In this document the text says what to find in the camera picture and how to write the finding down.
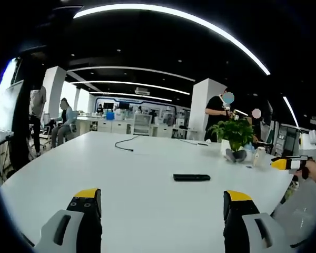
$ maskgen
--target ceiling light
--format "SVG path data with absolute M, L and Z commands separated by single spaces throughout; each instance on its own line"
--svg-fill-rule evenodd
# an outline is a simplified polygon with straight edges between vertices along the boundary
M 158 89 L 163 89 L 163 90 L 168 90 L 168 91 L 174 91 L 178 93 L 182 93 L 185 95 L 190 95 L 188 92 L 184 91 L 179 91 L 167 87 L 162 87 L 162 86 L 156 86 L 156 85 L 151 85 L 151 84 L 144 84 L 144 83 L 133 83 L 133 82 L 121 82 L 121 81 L 80 81 L 80 82 L 71 82 L 71 84 L 77 84 L 77 83 L 121 83 L 121 84 L 131 84 L 131 85 L 138 85 L 138 86 L 145 86 L 145 87 L 152 87 L 152 88 L 158 88 Z
M 118 9 L 142 9 L 142 10 L 147 10 L 147 11 L 161 12 L 161 13 L 166 13 L 166 14 L 182 17 L 186 20 L 190 20 L 202 26 L 205 26 L 208 29 L 220 34 L 221 36 L 225 37 L 227 40 L 232 42 L 235 46 L 241 49 L 246 55 L 248 55 L 266 75 L 270 75 L 269 70 L 262 64 L 262 62 L 247 47 L 245 47 L 240 41 L 238 41 L 232 35 L 225 32 L 223 29 L 199 17 L 193 16 L 186 12 L 178 11 L 176 9 L 171 9 L 171 8 L 156 6 L 156 5 L 148 5 L 148 4 L 111 4 L 111 5 L 104 5 L 104 6 L 94 7 L 90 9 L 85 9 L 83 11 L 77 12 L 74 18 L 78 18 L 78 17 L 82 17 L 85 15 L 98 13 L 98 12 L 114 11 Z
M 242 115 L 248 116 L 248 114 L 247 114 L 247 113 L 244 113 L 244 112 L 239 111 L 239 110 L 237 110 L 237 109 L 235 109 L 235 112 L 239 112 L 239 113 L 241 113 Z
M 162 99 L 162 98 L 157 98 L 155 96 L 145 96 L 145 95 L 137 95 L 137 94 L 129 94 L 129 93 L 117 93 L 117 92 L 90 92 L 90 93 L 92 93 L 92 94 L 104 94 L 104 95 L 118 95 L 118 96 L 137 96 L 140 98 L 149 98 L 149 99 L 157 99 L 157 100 L 172 102 L 171 99 Z
M 290 103 L 289 103 L 287 97 L 284 96 L 283 99 L 284 99 L 285 103 L 287 104 L 287 106 L 288 106 L 288 108 L 289 108 L 289 111 L 291 112 L 291 115 L 292 115 L 293 118 L 294 118 L 294 121 L 295 121 L 296 126 L 299 127 L 299 124 L 297 123 L 297 120 L 296 120 L 294 111 L 293 111 L 293 109 L 291 108 L 291 105 L 290 105 Z
M 77 69 L 72 69 L 68 70 L 68 72 L 74 72 L 74 71 L 79 71 L 79 70 L 92 70 L 92 69 L 120 69 L 120 70 L 142 70 L 142 71 L 149 71 L 149 72 L 154 72 L 154 73 L 159 73 L 159 74 L 164 74 L 164 75 L 171 75 L 179 78 L 183 78 L 192 82 L 195 82 L 195 79 L 188 78 L 186 76 L 182 75 L 176 75 L 173 73 L 169 72 L 164 72 L 160 70 L 151 70 L 151 69 L 144 69 L 142 67 L 127 67 L 127 66 L 94 66 L 94 67 L 79 67 Z

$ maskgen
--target white pillar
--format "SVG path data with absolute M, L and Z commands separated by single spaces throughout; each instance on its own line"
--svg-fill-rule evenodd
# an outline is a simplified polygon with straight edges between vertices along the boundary
M 199 140 L 203 140 L 205 136 L 208 120 L 208 115 L 205 114 L 207 103 L 212 97 L 223 93 L 225 89 L 225 85 L 212 79 L 205 79 L 193 86 L 189 128 L 198 131 Z
M 49 113 L 51 118 L 58 117 L 61 92 L 66 71 L 59 66 L 47 69 L 43 79 L 43 86 L 47 92 L 47 102 L 44 105 L 45 113 Z
M 95 112 L 95 102 L 96 102 L 96 97 L 92 94 L 89 94 L 89 105 L 88 105 L 88 112 L 92 113 Z
M 74 111 L 77 110 L 77 104 L 78 104 L 78 98 L 80 97 L 80 91 L 81 91 L 81 89 L 79 89 L 79 88 L 76 89 L 74 108 L 73 108 Z

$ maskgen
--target man standing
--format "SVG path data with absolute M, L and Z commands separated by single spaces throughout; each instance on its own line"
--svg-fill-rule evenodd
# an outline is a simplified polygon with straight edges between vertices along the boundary
M 40 90 L 31 91 L 31 103 L 29 105 L 30 123 L 33 124 L 34 131 L 34 147 L 36 156 L 39 157 L 40 153 L 40 127 L 41 116 L 43 113 L 43 107 L 46 103 L 46 88 L 42 85 Z
M 226 92 L 228 92 L 228 88 L 225 89 L 223 94 L 225 94 Z M 232 114 L 230 111 L 225 110 L 225 107 L 229 106 L 229 104 L 225 104 L 223 102 L 223 94 L 212 97 L 206 106 L 205 113 L 208 114 L 209 119 L 207 121 L 207 126 L 205 128 L 205 141 L 207 139 L 210 139 L 212 142 L 217 142 L 216 134 L 212 135 L 212 131 L 208 131 L 208 129 L 212 125 L 217 124 L 219 121 L 228 120 Z

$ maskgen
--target smartphone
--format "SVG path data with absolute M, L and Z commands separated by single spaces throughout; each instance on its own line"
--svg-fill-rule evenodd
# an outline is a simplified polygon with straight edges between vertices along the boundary
M 177 182 L 202 182 L 210 181 L 211 177 L 203 174 L 173 174 L 173 179 Z

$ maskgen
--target green plant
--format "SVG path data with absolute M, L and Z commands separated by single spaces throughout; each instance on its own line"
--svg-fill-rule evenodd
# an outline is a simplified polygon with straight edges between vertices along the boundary
M 219 139 L 228 140 L 233 151 L 253 141 L 253 128 L 246 119 L 219 121 L 211 126 L 210 130 L 212 135 L 217 134 Z

